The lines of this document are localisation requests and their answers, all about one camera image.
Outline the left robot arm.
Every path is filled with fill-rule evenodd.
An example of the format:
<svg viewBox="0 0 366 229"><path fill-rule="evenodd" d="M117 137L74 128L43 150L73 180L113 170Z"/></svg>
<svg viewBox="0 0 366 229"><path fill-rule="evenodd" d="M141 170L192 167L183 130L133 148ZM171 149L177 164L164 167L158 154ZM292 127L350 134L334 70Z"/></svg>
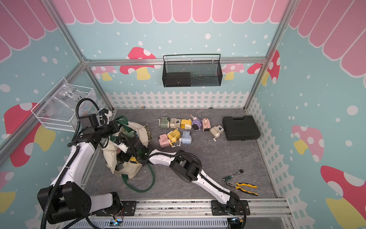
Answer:
<svg viewBox="0 0 366 229"><path fill-rule="evenodd" d="M109 111L97 108L102 116L99 123L95 114L79 116L79 108L83 102L96 103L90 98L81 99L75 109L77 130L72 141L68 144L70 155L49 187L41 189L37 199L43 210L40 227L45 229L47 224L57 224L73 219L88 219L98 212L116 215L123 206L116 192L90 196L81 187L86 168L89 165L101 140L108 139L118 132L118 124L109 119Z"/></svg>

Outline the green pencil sharpener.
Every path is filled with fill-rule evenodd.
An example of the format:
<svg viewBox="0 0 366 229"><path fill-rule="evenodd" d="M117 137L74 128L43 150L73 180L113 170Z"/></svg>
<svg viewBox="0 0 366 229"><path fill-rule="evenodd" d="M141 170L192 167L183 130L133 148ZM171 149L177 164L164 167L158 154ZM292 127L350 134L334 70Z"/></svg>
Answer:
<svg viewBox="0 0 366 229"><path fill-rule="evenodd" d="M159 127L160 128L170 128L170 120L169 117L163 116L159 119Z"/></svg>

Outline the cream crank pencil sharpener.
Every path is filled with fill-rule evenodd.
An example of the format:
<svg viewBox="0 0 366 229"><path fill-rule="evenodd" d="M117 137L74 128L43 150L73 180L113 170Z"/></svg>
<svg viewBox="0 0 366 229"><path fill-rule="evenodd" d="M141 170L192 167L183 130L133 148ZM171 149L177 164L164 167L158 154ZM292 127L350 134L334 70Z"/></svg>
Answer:
<svg viewBox="0 0 366 229"><path fill-rule="evenodd" d="M210 133L213 135L213 141L215 142L217 141L217 138L219 138L224 132L224 128L221 125L217 125L210 129Z"/></svg>

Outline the yellow crank pencil sharpener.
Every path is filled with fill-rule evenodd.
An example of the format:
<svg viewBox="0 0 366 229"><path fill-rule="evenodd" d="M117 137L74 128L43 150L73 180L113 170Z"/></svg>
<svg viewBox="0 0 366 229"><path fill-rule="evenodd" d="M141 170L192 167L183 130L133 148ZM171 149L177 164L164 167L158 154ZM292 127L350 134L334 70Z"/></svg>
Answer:
<svg viewBox="0 0 366 229"><path fill-rule="evenodd" d="M170 131L168 134L167 134L167 137L170 141L169 145L172 147L172 148L175 148L175 143L177 143L181 137L181 134L179 132L178 129L173 129L172 131Z"/></svg>

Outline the purple pencil sharpener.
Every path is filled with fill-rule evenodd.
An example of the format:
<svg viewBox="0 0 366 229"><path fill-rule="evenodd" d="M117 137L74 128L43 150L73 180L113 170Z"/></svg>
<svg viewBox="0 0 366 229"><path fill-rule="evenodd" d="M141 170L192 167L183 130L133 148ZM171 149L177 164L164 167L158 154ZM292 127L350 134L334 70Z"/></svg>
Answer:
<svg viewBox="0 0 366 229"><path fill-rule="evenodd" d="M199 131L202 128L202 121L200 119L198 119L196 116L194 115L190 115L192 118L192 129L195 131Z"/></svg>

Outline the pink boxy pencil sharpener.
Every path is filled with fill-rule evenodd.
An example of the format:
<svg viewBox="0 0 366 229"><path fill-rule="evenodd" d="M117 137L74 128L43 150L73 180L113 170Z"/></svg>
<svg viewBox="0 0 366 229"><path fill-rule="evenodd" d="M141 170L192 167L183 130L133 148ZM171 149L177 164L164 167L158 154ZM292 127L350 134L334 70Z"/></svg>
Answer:
<svg viewBox="0 0 366 229"><path fill-rule="evenodd" d="M160 148L166 148L170 146L170 139L168 138L167 134L159 135L159 145Z"/></svg>

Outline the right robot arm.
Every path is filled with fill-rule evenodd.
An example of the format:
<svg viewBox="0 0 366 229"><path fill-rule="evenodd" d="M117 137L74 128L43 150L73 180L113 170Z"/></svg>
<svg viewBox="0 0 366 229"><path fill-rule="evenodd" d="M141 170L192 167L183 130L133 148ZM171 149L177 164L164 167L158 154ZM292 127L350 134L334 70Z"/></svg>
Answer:
<svg viewBox="0 0 366 229"><path fill-rule="evenodd" d="M204 172L203 164L196 155L182 150L173 153L151 151L146 147L142 148L143 154L141 154L123 133L115 138L113 144L121 150L119 157L124 157L124 161L134 157L143 166L167 166L184 182L196 184L215 197L225 214L246 216L246 206L240 197L211 179Z"/></svg>

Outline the beige pencil sharpener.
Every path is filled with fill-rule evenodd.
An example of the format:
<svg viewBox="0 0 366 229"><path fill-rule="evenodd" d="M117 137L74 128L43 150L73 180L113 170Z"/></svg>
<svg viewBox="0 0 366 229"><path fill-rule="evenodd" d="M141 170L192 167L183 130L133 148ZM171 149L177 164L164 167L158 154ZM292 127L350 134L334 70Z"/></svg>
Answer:
<svg viewBox="0 0 366 229"><path fill-rule="evenodd" d="M177 118L171 118L170 119L170 128L171 129L180 129L181 128L181 119L177 119Z"/></svg>

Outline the cream canvas tote bag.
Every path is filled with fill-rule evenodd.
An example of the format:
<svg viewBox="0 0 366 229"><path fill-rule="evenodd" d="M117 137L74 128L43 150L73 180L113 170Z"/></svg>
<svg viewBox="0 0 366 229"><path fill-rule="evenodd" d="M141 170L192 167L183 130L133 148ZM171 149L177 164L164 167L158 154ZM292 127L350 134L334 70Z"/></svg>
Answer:
<svg viewBox="0 0 366 229"><path fill-rule="evenodd" d="M129 121L121 115L116 118L118 131L108 137L108 144L103 149L103 156L112 174L121 178L124 184L137 193L148 192L155 184L155 173L146 162L149 156L149 143L153 140L147 125ZM152 183L146 189L138 189L129 184L143 166L147 166Z"/></svg>

